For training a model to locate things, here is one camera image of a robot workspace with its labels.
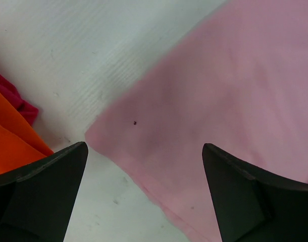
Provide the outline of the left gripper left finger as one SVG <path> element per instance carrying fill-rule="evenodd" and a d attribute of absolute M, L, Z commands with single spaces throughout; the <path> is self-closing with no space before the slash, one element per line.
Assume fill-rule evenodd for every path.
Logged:
<path fill-rule="evenodd" d="M 77 142 L 0 174 L 0 241 L 63 241 L 87 156 Z"/>

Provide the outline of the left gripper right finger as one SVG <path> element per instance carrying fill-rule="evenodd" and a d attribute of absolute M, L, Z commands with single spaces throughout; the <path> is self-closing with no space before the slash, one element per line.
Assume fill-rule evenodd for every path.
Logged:
<path fill-rule="evenodd" d="M 202 159 L 222 241 L 308 242 L 308 184 L 213 144 L 204 144 Z"/>

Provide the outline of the pink t shirt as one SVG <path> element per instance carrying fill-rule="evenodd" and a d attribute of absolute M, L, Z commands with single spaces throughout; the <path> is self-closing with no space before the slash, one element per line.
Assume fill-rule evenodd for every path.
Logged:
<path fill-rule="evenodd" d="M 229 1 L 87 130 L 191 241 L 220 241 L 212 143 L 308 182 L 308 1 Z"/>

